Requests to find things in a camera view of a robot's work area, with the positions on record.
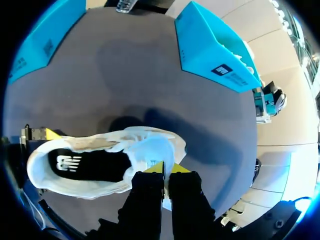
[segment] table surface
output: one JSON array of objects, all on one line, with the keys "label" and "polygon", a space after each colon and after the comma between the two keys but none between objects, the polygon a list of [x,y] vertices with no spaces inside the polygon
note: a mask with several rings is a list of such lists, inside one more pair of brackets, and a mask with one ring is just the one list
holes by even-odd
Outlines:
[{"label": "table surface", "polygon": [[[25,124],[90,136],[140,125],[180,135],[187,143],[181,165],[197,171],[217,215],[251,185],[257,127],[251,91],[236,93],[181,70],[174,19],[152,12],[119,14],[90,9],[71,29],[50,64],[9,85],[6,136]],[[48,192],[44,198],[84,232],[98,219],[117,222],[128,192],[84,200]],[[161,239],[172,239],[169,211]]]}]

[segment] barcode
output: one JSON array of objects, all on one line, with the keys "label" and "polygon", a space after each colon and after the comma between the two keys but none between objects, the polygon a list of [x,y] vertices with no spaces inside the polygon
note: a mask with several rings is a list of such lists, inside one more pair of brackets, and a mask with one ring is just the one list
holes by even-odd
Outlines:
[{"label": "barcode", "polygon": [[229,76],[226,76],[229,80],[231,80],[234,84],[238,85],[239,87],[246,86],[248,83],[243,80],[240,76],[236,73],[231,73]]},{"label": "barcode", "polygon": [[151,168],[153,167],[154,165],[156,165],[157,163],[159,163],[159,161],[157,160],[150,160],[150,162],[147,163],[147,168]]},{"label": "barcode", "polygon": [[12,74],[14,74],[16,71],[22,69],[23,67],[25,67],[27,65],[27,62],[25,61],[25,59],[23,57],[19,58],[15,64],[13,65],[13,70],[12,70]]}]

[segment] small box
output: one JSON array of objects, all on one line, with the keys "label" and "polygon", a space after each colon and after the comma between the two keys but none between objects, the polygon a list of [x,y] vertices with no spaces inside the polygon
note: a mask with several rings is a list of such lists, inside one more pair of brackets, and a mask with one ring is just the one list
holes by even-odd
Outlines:
[{"label": "small box", "polygon": [[254,97],[254,105],[257,117],[262,117],[264,115],[264,100],[261,92],[256,92],[253,94]]},{"label": "small box", "polygon": [[175,20],[182,70],[238,93],[261,87],[242,39],[219,17],[191,1]]},{"label": "small box", "polygon": [[277,114],[276,106],[275,106],[275,100],[274,95],[272,93],[265,94],[264,95],[264,101],[266,106],[266,112],[267,114],[274,116]]},{"label": "small box", "polygon": [[85,12],[85,0],[55,1],[34,24],[21,44],[13,60],[9,84],[47,66],[64,36]]}]

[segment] sneaker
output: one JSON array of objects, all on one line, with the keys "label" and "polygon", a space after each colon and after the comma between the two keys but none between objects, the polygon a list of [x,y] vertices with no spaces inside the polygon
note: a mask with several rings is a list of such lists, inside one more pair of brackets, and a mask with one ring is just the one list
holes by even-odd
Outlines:
[{"label": "sneaker", "polygon": [[154,127],[132,126],[88,137],[67,137],[40,145],[29,157],[27,174],[39,189],[95,199],[132,188],[137,171],[165,162],[166,176],[185,157],[186,142]]}]

